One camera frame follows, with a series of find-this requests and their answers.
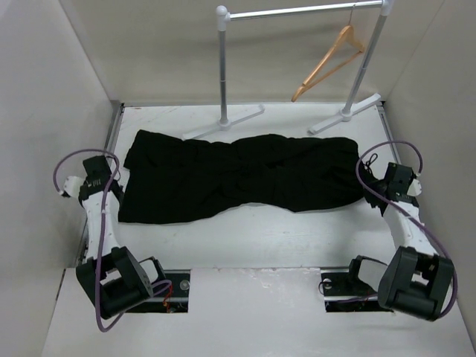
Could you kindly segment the black trousers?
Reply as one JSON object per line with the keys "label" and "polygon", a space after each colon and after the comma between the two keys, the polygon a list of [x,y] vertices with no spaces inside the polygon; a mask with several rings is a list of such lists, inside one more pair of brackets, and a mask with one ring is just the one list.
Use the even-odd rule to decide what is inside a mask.
{"label": "black trousers", "polygon": [[245,204],[292,212],[331,210],[363,198],[358,145],[349,138],[268,134],[230,143],[183,141],[141,130],[118,219],[166,225],[207,219]]}

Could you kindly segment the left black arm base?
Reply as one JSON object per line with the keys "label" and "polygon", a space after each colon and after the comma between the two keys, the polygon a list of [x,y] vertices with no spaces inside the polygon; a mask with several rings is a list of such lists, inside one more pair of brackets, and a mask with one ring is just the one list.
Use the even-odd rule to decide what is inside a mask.
{"label": "left black arm base", "polygon": [[[171,286],[164,289],[166,284],[157,283],[170,280]],[[154,298],[147,301],[149,312],[154,313],[186,313],[188,312],[191,276],[190,270],[168,270],[164,277],[153,281]]]}

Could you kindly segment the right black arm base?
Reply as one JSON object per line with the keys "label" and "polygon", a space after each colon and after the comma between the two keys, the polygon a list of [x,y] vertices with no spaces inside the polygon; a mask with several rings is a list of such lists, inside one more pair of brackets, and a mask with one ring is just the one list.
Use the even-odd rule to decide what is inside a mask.
{"label": "right black arm base", "polygon": [[326,312],[392,312],[380,307],[377,293],[360,280],[350,280],[347,271],[324,271],[318,291]]}

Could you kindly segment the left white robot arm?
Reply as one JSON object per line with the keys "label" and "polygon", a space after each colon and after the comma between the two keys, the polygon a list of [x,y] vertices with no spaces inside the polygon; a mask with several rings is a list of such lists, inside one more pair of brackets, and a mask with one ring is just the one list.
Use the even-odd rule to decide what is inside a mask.
{"label": "left white robot arm", "polygon": [[86,179],[79,201],[87,215],[88,243],[84,263],[76,277],[100,320],[109,320],[171,289],[172,282],[159,261],[150,257],[155,271],[146,272],[124,245],[118,243],[118,211],[123,190],[114,179],[106,156],[83,161]]}

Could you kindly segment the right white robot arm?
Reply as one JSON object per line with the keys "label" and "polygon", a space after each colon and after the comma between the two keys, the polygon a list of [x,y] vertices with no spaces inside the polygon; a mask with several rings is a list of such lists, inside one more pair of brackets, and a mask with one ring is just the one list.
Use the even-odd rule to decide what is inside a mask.
{"label": "right white robot arm", "polygon": [[427,321],[441,318],[454,264],[419,219],[417,197],[422,188],[416,173],[395,163],[389,163],[380,180],[368,163],[359,163],[356,172],[365,200],[379,209],[396,251],[389,263],[358,255],[350,263],[345,286],[357,295],[371,288],[383,309]]}

